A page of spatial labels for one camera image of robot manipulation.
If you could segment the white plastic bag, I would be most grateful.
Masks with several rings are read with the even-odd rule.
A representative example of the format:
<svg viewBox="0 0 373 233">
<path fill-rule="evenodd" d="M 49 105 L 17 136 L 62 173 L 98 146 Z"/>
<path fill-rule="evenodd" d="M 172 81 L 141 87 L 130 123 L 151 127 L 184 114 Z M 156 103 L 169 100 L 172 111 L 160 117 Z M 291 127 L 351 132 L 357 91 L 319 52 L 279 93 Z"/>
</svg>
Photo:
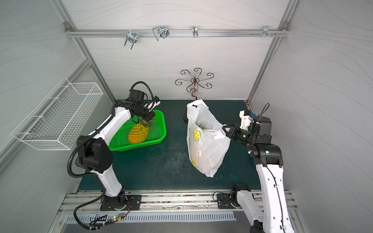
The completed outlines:
<svg viewBox="0 0 373 233">
<path fill-rule="evenodd" d="M 189 160 L 200 173 L 213 178 L 223 163 L 231 140 L 203 100 L 189 103 L 186 113 Z"/>
</svg>

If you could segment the pineapple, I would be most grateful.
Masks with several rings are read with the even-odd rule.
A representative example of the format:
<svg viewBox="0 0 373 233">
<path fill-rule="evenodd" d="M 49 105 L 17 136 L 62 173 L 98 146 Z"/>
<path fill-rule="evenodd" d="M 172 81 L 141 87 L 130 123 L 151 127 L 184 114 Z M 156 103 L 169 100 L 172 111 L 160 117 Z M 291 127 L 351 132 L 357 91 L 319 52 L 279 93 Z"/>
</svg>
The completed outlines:
<svg viewBox="0 0 373 233">
<path fill-rule="evenodd" d="M 150 121 L 141 120 L 138 124 L 136 124 L 130 131 L 128 135 L 128 140 L 130 144 L 138 144 L 144 142 L 149 133 L 152 126 L 155 124 L 155 119 Z"/>
</svg>

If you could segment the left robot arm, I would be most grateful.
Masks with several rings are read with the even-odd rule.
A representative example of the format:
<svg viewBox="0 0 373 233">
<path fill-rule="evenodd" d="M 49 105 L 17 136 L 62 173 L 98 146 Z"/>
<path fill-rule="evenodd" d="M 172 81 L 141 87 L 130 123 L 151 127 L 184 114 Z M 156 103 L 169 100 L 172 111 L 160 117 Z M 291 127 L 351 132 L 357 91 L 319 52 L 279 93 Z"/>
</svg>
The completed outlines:
<svg viewBox="0 0 373 233">
<path fill-rule="evenodd" d="M 78 163 L 92 175 L 102 189 L 105 203 L 112 209 L 122 210 L 126 207 L 127 197 L 122 184 L 118 181 L 114 169 L 114 156 L 109 144 L 122 125 L 133 117 L 150 122 L 155 117 L 154 108 L 160 104 L 157 96 L 152 96 L 149 103 L 143 104 L 145 93 L 130 91 L 129 98 L 119 101 L 112 108 L 111 115 L 88 136 L 77 139 Z"/>
</svg>

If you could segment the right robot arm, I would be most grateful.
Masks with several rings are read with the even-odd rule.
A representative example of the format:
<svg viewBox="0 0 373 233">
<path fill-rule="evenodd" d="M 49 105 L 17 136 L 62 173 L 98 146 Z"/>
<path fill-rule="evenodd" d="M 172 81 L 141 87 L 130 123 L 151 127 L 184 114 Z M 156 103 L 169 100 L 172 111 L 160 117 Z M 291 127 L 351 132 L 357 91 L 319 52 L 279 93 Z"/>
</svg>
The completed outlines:
<svg viewBox="0 0 373 233">
<path fill-rule="evenodd" d="M 283 184 L 284 162 L 280 147 L 272 143 L 271 120 L 255 116 L 250 126 L 234 124 L 222 129 L 253 158 L 262 192 L 263 207 L 260 208 L 248 186 L 234 185 L 231 205 L 244 211 L 251 233 L 293 233 Z"/>
</svg>

